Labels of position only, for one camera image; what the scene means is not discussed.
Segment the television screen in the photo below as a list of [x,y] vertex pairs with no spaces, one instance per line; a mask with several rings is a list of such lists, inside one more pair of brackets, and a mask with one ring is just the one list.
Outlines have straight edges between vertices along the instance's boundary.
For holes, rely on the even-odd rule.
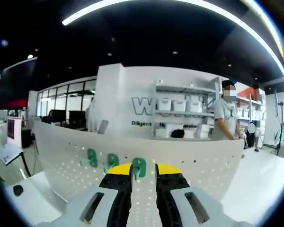
[[0,80],[0,110],[27,107],[35,63],[36,59],[25,61],[3,71]]
[[8,137],[10,137],[11,139],[15,139],[14,129],[15,129],[15,120],[8,119]]

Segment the black bag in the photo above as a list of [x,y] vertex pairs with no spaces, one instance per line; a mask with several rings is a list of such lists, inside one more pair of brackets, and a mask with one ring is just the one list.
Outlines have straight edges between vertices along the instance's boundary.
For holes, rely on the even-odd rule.
[[183,129],[176,129],[171,133],[172,138],[183,138],[185,135],[185,132]]

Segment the person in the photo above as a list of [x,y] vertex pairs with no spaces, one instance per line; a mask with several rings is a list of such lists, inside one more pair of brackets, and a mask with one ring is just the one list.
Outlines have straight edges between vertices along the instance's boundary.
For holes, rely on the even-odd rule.
[[220,99],[214,103],[214,128],[212,140],[234,140],[236,134],[240,139],[244,138],[241,134],[237,108],[235,100],[237,91],[232,81],[224,80],[222,82],[223,94]]

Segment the white t-shirt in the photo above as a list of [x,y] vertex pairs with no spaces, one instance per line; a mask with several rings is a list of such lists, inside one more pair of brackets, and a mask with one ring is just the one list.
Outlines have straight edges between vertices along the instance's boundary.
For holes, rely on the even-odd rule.
[[[235,137],[236,124],[237,124],[237,108],[234,102],[227,103],[223,98],[220,98],[214,103],[214,120],[224,119],[230,133]],[[214,122],[214,128],[212,133],[212,140],[228,140],[228,137],[224,135],[220,127]]]

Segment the ceiling light strip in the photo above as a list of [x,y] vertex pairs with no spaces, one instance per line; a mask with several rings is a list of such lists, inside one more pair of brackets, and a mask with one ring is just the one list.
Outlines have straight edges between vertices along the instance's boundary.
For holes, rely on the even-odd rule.
[[258,17],[262,20],[262,22],[266,25],[273,39],[275,40],[275,44],[277,45],[282,58],[284,59],[284,51],[282,49],[281,40],[273,21],[267,16],[266,12],[262,9],[262,7],[254,0],[241,0],[241,1],[247,7],[249,7],[255,14],[257,14]]
[[114,5],[114,4],[117,4],[117,3],[121,3],[121,2],[125,2],[125,1],[132,1],[132,0],[103,0],[103,1],[99,1],[95,4],[92,4],[90,6],[87,6],[81,10],[79,10],[78,12],[74,13],[73,15],[69,16],[68,18],[66,18],[64,21],[62,21],[62,24],[63,25],[68,25],[70,24],[71,22],[75,21],[76,19],[92,12],[92,11],[95,11],[97,9],[100,9],[100,8],[104,8],[106,6],[110,6],[110,5]]
[[242,27],[249,34],[251,34],[267,50],[267,52],[274,59],[274,61],[276,62],[277,66],[279,67],[280,71],[282,72],[282,74],[284,76],[284,67],[281,64],[278,57],[276,56],[276,54],[273,52],[273,50],[268,46],[268,44],[264,41],[264,39],[262,39],[262,37],[259,36],[258,33],[256,33],[251,27],[249,27],[245,22],[240,20],[238,17],[236,17],[235,15],[231,14],[230,12],[228,12],[228,11],[226,11],[226,10],[216,6],[216,5],[213,5],[213,4],[206,2],[206,1],[203,1],[203,0],[174,0],[174,1],[187,2],[187,3],[190,3],[190,4],[198,5],[200,7],[209,9],[211,11],[214,11],[214,12],[228,18],[229,20],[233,21],[234,23],[236,23],[237,25]]
[[[78,19],[78,18],[80,18],[80,17],[82,17],[82,16],[84,16],[84,15],[86,15],[86,14],[92,12],[92,11],[95,11],[97,9],[100,9],[100,8],[103,8],[103,7],[106,7],[106,6],[125,2],[125,1],[131,1],[131,0],[103,0],[103,1],[97,2],[95,4],[87,6],[86,8],[83,8],[80,11],[69,16],[64,21],[62,21],[62,24],[66,26],[66,25],[70,24],[71,22],[75,21],[76,19]],[[186,2],[186,3],[189,3],[189,4],[193,4],[193,5],[203,7],[205,9],[209,9],[211,11],[214,11],[214,12],[228,18],[229,20],[233,21],[234,23],[236,23],[237,25],[242,27],[249,34],[251,34],[267,50],[267,52],[270,54],[270,56],[277,63],[277,66],[279,67],[281,73],[284,76],[284,67],[281,64],[281,62],[279,61],[276,54],[273,52],[273,50],[268,46],[268,44],[264,41],[264,39],[262,39],[261,36],[259,36],[258,33],[256,33],[251,27],[249,27],[245,22],[240,20],[238,17],[236,17],[235,15],[231,14],[230,12],[228,12],[228,11],[226,11],[226,10],[216,6],[216,5],[213,5],[213,4],[206,2],[206,1],[203,1],[203,0],[173,0],[173,1]]]

